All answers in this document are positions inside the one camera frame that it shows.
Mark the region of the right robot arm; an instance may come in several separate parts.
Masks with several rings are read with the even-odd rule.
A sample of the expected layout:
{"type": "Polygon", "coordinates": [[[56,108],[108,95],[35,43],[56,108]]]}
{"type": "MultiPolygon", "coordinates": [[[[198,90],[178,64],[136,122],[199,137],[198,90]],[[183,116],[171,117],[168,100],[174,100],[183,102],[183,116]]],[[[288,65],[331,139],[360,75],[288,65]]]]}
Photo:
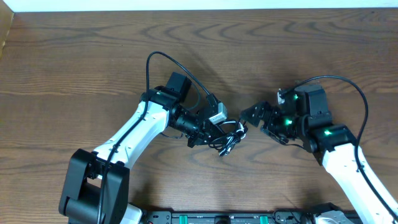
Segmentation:
{"type": "Polygon", "coordinates": [[[296,139],[337,181],[363,223],[397,223],[397,202],[367,162],[358,140],[344,124],[333,122],[320,85],[278,91],[278,104],[260,101],[241,118],[277,143],[296,139]]]}

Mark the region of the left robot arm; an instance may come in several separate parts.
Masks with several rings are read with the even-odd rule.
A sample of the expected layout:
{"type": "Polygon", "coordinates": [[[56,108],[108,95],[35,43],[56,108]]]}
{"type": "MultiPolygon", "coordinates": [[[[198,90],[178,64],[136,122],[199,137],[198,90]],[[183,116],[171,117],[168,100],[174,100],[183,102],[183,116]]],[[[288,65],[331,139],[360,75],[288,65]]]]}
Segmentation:
{"type": "Polygon", "coordinates": [[[149,143],[166,128],[182,132],[188,147],[220,142],[219,124],[228,112],[215,95],[208,106],[193,113],[184,108],[191,80],[171,74],[164,86],[143,93],[133,116],[109,140],[71,157],[58,211],[69,223],[139,223],[143,210],[128,202],[133,165],[149,143]]]}

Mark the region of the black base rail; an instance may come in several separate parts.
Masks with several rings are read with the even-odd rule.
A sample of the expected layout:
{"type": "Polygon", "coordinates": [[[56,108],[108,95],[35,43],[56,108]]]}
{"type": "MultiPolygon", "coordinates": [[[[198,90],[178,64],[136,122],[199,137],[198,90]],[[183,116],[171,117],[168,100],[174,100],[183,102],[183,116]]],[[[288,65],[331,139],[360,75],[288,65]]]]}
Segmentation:
{"type": "Polygon", "coordinates": [[[152,211],[143,214],[141,224],[266,224],[315,223],[316,215],[294,210],[266,213],[198,213],[152,211]]]}

